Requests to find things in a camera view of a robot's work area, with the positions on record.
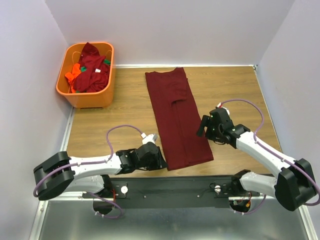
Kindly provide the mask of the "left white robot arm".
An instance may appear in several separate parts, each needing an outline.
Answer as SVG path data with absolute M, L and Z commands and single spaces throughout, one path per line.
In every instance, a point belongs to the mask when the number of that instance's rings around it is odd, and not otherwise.
M 111 185 L 103 180 L 104 175 L 155 171 L 167 166 L 160 147 L 153 142 L 96 157 L 74 157 L 60 151 L 34 168 L 36 186 L 33 195 L 40 201 L 66 192 L 90 192 L 104 198 L 111 191 Z

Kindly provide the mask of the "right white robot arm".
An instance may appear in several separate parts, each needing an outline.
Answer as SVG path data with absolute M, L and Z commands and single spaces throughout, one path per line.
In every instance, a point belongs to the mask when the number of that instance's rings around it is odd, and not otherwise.
M 261 175 L 244 169 L 231 177 L 225 190 L 233 196 L 257 192 L 275 198 L 281 206 L 295 211 L 320 192 L 311 164 L 296 160 L 266 144 L 243 124 L 233 124 L 229 111 L 216 107 L 203 115 L 197 136 L 222 145 L 230 145 L 264 165 L 271 175 Z

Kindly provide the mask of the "maroon t shirt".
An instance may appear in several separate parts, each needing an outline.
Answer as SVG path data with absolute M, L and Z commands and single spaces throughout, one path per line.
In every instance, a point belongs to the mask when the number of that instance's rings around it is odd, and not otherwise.
M 145 80 L 168 170 L 212 161 L 208 140 L 197 136 L 201 118 L 184 69 L 147 72 Z

